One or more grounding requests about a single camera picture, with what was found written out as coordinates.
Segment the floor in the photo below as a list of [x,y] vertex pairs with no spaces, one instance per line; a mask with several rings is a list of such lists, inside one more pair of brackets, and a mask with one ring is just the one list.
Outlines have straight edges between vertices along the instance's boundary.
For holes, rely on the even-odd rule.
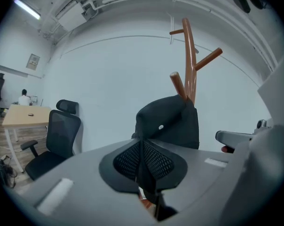
[[[8,144],[6,142],[6,137],[4,133],[4,128],[2,127],[3,119],[4,118],[0,117],[0,146],[4,146],[8,148]],[[20,144],[25,143],[26,141],[43,138],[47,134],[47,130],[45,127],[32,128],[32,129],[19,129],[17,131],[19,141],[16,142],[15,137],[13,135],[13,131],[9,131],[9,132],[10,132],[11,142],[13,144],[15,151],[21,150]],[[38,140],[38,142],[39,143],[35,145],[35,149],[38,154],[41,154],[47,150],[46,149],[46,138]],[[0,158],[5,155],[9,156],[11,159],[7,158],[5,159],[4,162],[6,164],[9,163],[9,165],[12,166],[12,168],[14,168],[17,171],[17,177],[15,178],[16,185],[14,187],[14,190],[19,194],[23,194],[27,190],[27,188],[30,186],[32,180],[29,178],[29,176],[27,175],[25,171],[22,173],[18,170],[16,163],[12,158],[10,150],[0,147]],[[27,149],[25,151],[16,152],[16,156],[23,169],[34,158],[30,149]]]

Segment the white table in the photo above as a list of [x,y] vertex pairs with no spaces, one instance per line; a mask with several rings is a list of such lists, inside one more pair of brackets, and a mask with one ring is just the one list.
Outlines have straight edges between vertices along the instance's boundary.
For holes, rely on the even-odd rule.
[[14,131],[15,140],[18,141],[17,129],[33,128],[33,127],[44,127],[48,125],[49,113],[51,109],[48,107],[40,106],[29,106],[29,105],[11,105],[8,113],[6,114],[2,126],[5,130],[5,136],[10,148],[13,159],[16,162],[17,167],[21,172],[24,172],[23,168],[16,157],[16,153],[12,146],[9,130]]

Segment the white wall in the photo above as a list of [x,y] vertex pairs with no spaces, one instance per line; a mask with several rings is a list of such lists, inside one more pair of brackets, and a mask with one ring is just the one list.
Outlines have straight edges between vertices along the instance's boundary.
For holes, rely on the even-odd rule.
[[[117,8],[100,14],[73,31],[58,44],[46,67],[45,104],[55,108],[59,99],[79,103],[83,137],[75,152],[129,139],[142,107],[176,94],[169,74],[178,71],[184,80],[184,42],[170,45],[169,16],[154,11],[155,6],[149,11],[131,8],[132,12]],[[198,61],[217,47],[224,51],[198,72],[196,96],[200,148],[220,151],[218,130],[252,133],[257,120],[269,118],[257,93],[262,81],[249,58],[218,37],[192,29]]]
[[38,105],[42,100],[42,79],[25,73],[14,71],[0,66],[0,73],[4,73],[4,85],[1,91],[2,100],[0,108],[9,108],[10,105],[18,101],[22,90],[27,90],[28,96],[37,96]]
[[[0,25],[0,65],[42,77],[44,66],[50,58],[51,42],[40,37],[38,31],[25,22],[18,21],[16,14],[26,13],[19,10],[14,9],[15,15],[10,16],[12,12],[9,13]],[[36,70],[26,68],[31,54],[40,57]]]

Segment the fluorescent light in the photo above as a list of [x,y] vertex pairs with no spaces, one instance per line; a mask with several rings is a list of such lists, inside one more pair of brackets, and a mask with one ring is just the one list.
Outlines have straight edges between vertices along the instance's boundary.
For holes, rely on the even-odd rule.
[[37,12],[33,11],[32,8],[28,7],[25,3],[21,2],[20,0],[14,0],[14,2],[16,5],[23,8],[26,12],[30,13],[36,19],[40,18],[40,15]]

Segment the person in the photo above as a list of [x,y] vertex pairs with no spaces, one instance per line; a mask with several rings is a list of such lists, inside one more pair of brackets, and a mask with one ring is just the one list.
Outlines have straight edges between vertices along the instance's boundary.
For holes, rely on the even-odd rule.
[[30,98],[27,96],[27,90],[22,90],[22,96],[19,97],[19,105],[31,105]]

